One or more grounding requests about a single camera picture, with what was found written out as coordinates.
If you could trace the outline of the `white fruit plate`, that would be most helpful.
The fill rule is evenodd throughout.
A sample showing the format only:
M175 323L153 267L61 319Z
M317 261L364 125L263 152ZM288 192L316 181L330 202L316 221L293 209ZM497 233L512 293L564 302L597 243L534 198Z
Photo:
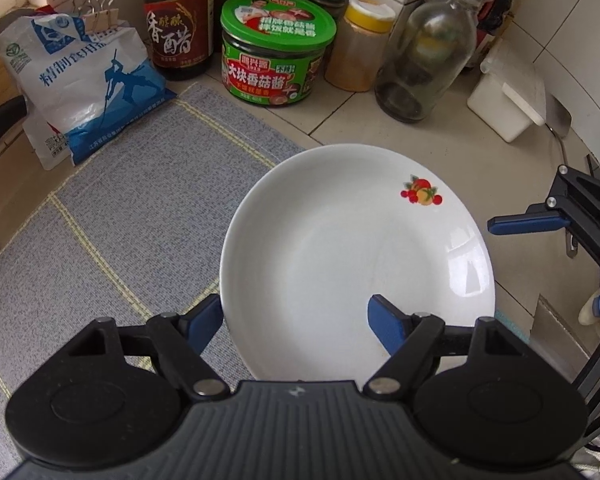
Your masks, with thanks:
M495 312L490 256L462 201L418 162L363 144L294 155L249 191L220 293L260 380L366 382L388 356L367 322L375 295L451 325Z

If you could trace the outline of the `grey and teal checked towel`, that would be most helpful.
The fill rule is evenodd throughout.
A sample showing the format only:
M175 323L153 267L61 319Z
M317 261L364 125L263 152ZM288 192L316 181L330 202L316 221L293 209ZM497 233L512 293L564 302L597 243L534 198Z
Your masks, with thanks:
M88 322L140 325L219 288L233 214L313 141L268 110L192 84L51 192L0 255L0 478L18 463L10 395Z

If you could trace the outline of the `white plastic seasoning box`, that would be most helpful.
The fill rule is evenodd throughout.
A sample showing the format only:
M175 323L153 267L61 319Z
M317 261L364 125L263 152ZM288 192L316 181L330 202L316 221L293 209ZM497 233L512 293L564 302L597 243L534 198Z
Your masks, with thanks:
M544 80L506 40L493 45L479 68L481 77L467 106L506 143L514 142L531 125L545 125Z

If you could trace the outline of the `clear glass bottle red cap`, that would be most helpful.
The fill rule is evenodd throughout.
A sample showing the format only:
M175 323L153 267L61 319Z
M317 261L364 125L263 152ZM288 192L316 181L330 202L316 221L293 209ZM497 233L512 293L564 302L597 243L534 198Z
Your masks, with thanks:
M378 73L376 101L399 122L425 119L477 44L478 13L491 0L431 0L408 17Z

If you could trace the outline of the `yellow lidded spice jar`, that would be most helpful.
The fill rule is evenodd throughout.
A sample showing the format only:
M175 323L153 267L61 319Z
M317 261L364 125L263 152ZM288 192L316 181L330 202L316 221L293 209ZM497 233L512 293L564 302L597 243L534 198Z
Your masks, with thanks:
M338 23L325 79L344 91L370 90L395 20L396 12L388 4L349 0Z

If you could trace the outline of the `blue white salt bag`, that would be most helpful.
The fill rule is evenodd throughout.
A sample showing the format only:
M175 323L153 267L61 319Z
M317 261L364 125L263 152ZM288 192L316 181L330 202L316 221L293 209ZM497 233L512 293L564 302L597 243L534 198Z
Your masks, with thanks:
M175 98L131 26L90 34L70 14L20 16L0 33L0 55L76 165Z

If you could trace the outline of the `green lidded sauce jar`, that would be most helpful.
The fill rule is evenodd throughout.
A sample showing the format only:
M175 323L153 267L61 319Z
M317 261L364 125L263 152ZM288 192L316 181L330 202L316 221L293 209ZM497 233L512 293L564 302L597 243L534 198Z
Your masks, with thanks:
M311 93L337 32L332 16L309 0L226 0L220 24L225 88L272 107Z

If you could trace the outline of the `dark vinegar bottle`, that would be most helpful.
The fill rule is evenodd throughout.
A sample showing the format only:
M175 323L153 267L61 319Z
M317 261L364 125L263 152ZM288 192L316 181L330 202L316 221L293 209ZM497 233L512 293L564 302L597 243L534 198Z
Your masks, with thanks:
M144 0L151 59L167 80L189 80L208 70L213 7L213 0Z

